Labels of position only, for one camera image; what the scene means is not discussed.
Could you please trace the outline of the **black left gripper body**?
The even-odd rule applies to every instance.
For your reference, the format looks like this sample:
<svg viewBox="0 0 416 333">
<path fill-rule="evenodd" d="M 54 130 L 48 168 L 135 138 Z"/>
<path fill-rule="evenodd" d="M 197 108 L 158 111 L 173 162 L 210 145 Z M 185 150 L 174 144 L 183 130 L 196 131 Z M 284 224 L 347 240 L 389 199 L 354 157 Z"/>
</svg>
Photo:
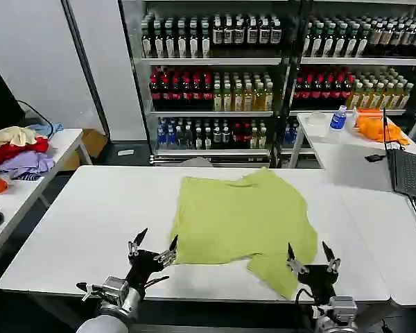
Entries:
<svg viewBox="0 0 416 333">
<path fill-rule="evenodd" d="M 164 280 L 164 276 L 149 280 L 153 273 L 163 271 L 164 268 L 155 262 L 153 258 L 158 253 L 150 252 L 148 250 L 139 250 L 139 254 L 135 257 L 129 257 L 131 268 L 125 277 L 125 281 L 130 288 L 133 288 L 137 293 L 144 298 L 146 289 Z"/>
</svg>

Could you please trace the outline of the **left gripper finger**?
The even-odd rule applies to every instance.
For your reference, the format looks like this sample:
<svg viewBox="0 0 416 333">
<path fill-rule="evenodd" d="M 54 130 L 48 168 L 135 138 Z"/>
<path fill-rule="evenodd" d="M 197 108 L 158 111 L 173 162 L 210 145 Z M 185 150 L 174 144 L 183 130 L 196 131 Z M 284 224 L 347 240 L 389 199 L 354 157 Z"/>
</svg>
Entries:
<svg viewBox="0 0 416 333">
<path fill-rule="evenodd" d="M 135 257 L 139 254 L 139 247 L 146 236 L 148 228 L 137 234 L 133 241 L 128 242 L 128 256 Z"/>
<path fill-rule="evenodd" d="M 163 268 L 170 266 L 177 258 L 177 240 L 178 235 L 175 235 L 168 250 L 165 250 L 153 258 L 153 260 L 160 264 Z"/>
</svg>

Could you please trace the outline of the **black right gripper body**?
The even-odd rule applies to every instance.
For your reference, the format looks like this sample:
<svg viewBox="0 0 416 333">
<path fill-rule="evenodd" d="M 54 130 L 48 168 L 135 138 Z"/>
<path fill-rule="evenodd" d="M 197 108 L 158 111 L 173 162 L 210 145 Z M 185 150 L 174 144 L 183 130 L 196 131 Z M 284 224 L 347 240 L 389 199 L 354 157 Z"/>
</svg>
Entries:
<svg viewBox="0 0 416 333">
<path fill-rule="evenodd" d="M 306 265 L 303 272 L 297 274 L 297 280 L 309 286 L 315 305 L 327 305 L 336 295 L 333 285 L 337 279 L 337 272 L 327 265 Z"/>
</svg>

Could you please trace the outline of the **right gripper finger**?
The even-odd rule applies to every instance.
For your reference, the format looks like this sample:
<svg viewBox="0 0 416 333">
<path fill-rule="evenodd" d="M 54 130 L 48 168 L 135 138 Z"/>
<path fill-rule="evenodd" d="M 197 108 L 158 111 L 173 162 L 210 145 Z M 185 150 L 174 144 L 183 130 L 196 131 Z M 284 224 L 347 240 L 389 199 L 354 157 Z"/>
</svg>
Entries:
<svg viewBox="0 0 416 333">
<path fill-rule="evenodd" d="M 296 259 L 290 243 L 288 243 L 287 267 L 289 267 L 289 269 L 297 275 L 308 273 L 308 268 Z"/>
<path fill-rule="evenodd" d="M 340 267 L 340 262 L 341 262 L 340 258 L 335 257 L 332 249 L 328 247 L 328 245 L 324 241 L 322 242 L 322 247 L 323 247 L 325 256 L 327 258 L 327 261 L 328 261 L 327 272 L 337 273 Z"/>
</svg>

